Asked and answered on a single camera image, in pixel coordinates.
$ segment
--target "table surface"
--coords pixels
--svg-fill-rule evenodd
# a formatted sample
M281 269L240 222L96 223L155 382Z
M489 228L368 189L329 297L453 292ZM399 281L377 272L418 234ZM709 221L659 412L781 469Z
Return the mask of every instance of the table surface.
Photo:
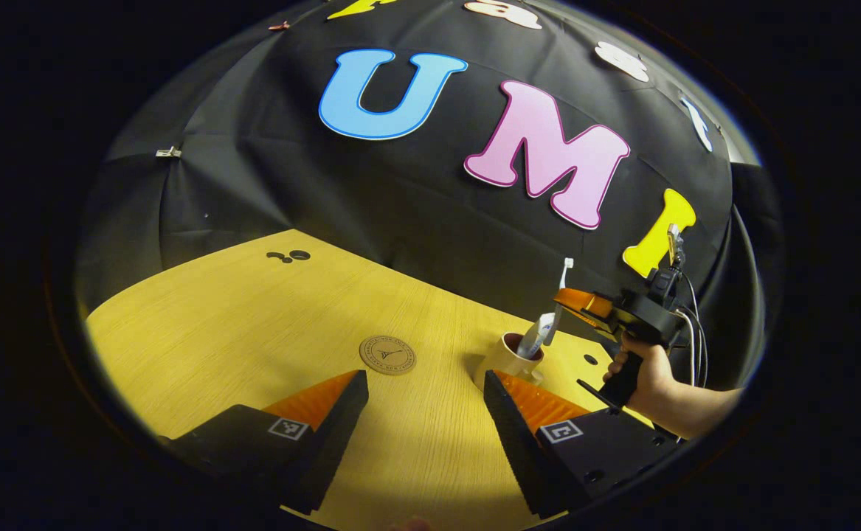
M311 258L266 256L293 249ZM546 312L552 309L546 299ZM171 438L232 404L263 408L367 370L370 397L342 464L322 507L303 516L349 531L383 530L415 514L436 530L540 522L471 380L501 333L524 333L530 324L298 231L168 269L86 320L126 406L154 434ZM365 366L359 345L379 335L408 343L417 355L413 369L388 376ZM604 407L575 382L602 384L609 356L598 343L557 333L544 351L544 389L590 411ZM599 364L585 362L585 353Z

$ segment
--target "pink letter m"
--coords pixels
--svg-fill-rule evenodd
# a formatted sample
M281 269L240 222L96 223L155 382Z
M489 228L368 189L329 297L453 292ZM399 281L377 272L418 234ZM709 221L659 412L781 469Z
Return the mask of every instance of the pink letter m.
M528 195L538 198L574 170L568 186L552 195L551 206L581 228L598 228L601 202L617 164L630 154L629 145L605 125L592 125L565 142L554 97L511 80L502 83L502 91L508 95L502 119L483 152L468 156L463 167L489 184L514 185L519 176L512 161L525 144Z

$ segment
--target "black fabric backdrop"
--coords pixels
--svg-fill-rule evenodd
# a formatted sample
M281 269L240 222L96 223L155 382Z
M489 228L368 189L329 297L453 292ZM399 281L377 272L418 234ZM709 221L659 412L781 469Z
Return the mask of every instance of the black fabric backdrop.
M529 4L524 8L538 14L541 30L471 13L457 1L377 4L369 13L325 20L349 3L306 2L261 21L192 63L134 115L99 175L87 177L97 179L77 263L77 296L87 310L171 266L295 228L535 319L553 308L566 256L575 259L569 286L605 293L642 289L643 279L621 255L656 221L667 187L696 211L696 224L683 237L685 270L700 298L717 289L708 282L721 276L714 274L717 263L748 267L741 253L719 259L728 253L726 236L739 233L731 231L733 165L725 141L706 119L713 152L703 148L680 90L656 64L647 63L649 82L633 80L593 54L595 43L609 36ZM282 20L291 28L268 30ZM365 47L396 54L363 94L370 111L397 106L413 77L409 58L415 53L447 54L470 66L451 75L420 128L369 142L328 130L318 115L336 57ZM504 111L504 80L552 94L566 138L603 124L630 145L595 231L572 225L549 205L570 176L529 198L521 182L499 188L463 169L464 158L482 151ZM171 145L183 151L180 160L154 158L154 151ZM521 181L524 155L515 169ZM773 203L770 177L754 167L739 174L748 177L734 187L736 200L743 199L739 208L756 212L744 217L764 223L771 235L761 247L768 256L761 264L777 268L777 221L766 215L775 210L763 206ZM756 188L752 181L765 185ZM768 278L774 283L774 273ZM754 308L735 302L741 296L707 305L707 329L716 320L753 319L743 313ZM571 316L561 329L589 333ZM730 348L741 350L730 333ZM728 355L740 362L747 353ZM725 384L740 380L738 362Z

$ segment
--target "mug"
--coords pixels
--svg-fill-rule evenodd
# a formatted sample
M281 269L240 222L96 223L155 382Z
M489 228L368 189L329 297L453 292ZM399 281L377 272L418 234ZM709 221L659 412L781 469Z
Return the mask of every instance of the mug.
M518 349L520 342L522 342L521 333L507 332L503 333L498 341L492 344L486 353L486 358L477 367L477 371L475 371L473 376L473 383L480 390L483 389L486 371L490 369L501 370L505 374L522 378L522 380L526 380L536 386L542 383L544 376L538 370L535 370L535 367L544 359L544 352L539 347L538 352L535 353L535 356L532 356L531 360L517 356L515 349Z

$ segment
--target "blue letter u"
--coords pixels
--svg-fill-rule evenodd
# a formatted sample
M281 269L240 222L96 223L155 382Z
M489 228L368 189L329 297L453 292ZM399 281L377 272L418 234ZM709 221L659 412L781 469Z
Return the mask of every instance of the blue letter u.
M437 103L437 96L450 74L466 70L464 60L440 54L416 54L410 63L417 73L404 99L388 112L362 108L365 86L381 64L390 63L389 50L353 50L341 54L339 68L325 87L319 102L319 118L338 134L364 140L389 140L410 134L423 124Z

